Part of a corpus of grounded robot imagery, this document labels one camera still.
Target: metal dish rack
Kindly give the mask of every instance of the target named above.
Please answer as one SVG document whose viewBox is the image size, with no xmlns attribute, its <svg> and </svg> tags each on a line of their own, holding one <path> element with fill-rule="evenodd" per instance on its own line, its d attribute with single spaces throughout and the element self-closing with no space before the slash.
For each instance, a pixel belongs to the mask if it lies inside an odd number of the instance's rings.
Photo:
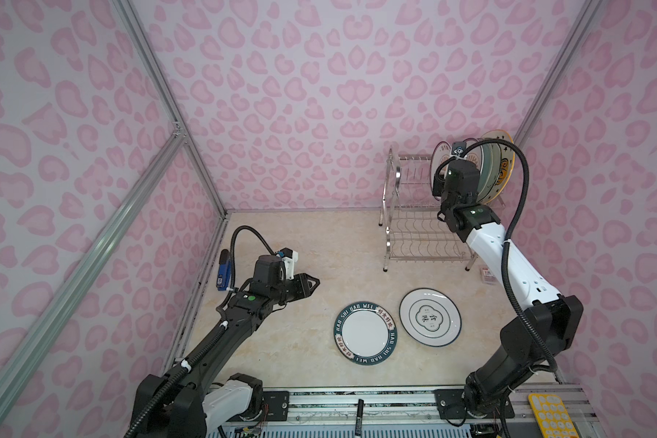
<svg viewBox="0 0 657 438">
<path fill-rule="evenodd" d="M 440 204 L 431 195 L 430 170 L 429 155 L 389 150 L 380 210 L 387 235 L 385 272 L 389 260 L 468 261 L 466 270 L 474 265 L 475 252 L 436 218 Z"/>
</svg>

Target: heart pattern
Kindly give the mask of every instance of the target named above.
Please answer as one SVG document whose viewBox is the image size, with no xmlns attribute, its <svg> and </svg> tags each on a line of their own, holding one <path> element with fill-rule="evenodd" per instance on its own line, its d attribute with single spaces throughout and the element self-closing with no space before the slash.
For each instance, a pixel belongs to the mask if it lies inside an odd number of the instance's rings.
<svg viewBox="0 0 657 438">
<path fill-rule="evenodd" d="M 583 2 L 268 3 L 134 1 L 230 209 L 376 207 L 393 145 L 514 133 Z"/>
<path fill-rule="evenodd" d="M 583 386 L 606 436 L 657 436 L 657 1 L 608 3 L 525 153 L 529 203 L 514 240 L 585 307 L 562 374 Z M 502 194 L 505 221 L 520 182 Z"/>
<path fill-rule="evenodd" d="M 108 0 L 0 1 L 0 368 L 172 132 L 116 16 Z M 241 111 L 240 96 L 231 102 Z M 218 218 L 184 152 L 153 196 L 0 436 L 115 436 L 128 421 L 130 377 L 160 371 Z M 163 235 L 163 223 L 175 234 Z M 176 251 L 154 264 L 161 245 Z M 162 324 L 137 333 L 147 309 Z"/>
</svg>

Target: yellow keypad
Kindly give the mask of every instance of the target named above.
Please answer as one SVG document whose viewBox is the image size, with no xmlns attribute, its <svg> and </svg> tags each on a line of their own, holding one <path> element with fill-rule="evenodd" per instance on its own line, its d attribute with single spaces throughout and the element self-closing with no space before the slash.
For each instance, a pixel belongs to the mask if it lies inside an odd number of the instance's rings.
<svg viewBox="0 0 657 438">
<path fill-rule="evenodd" d="M 543 438 L 579 438 L 560 397 L 554 394 L 530 394 L 528 402 Z"/>
</svg>

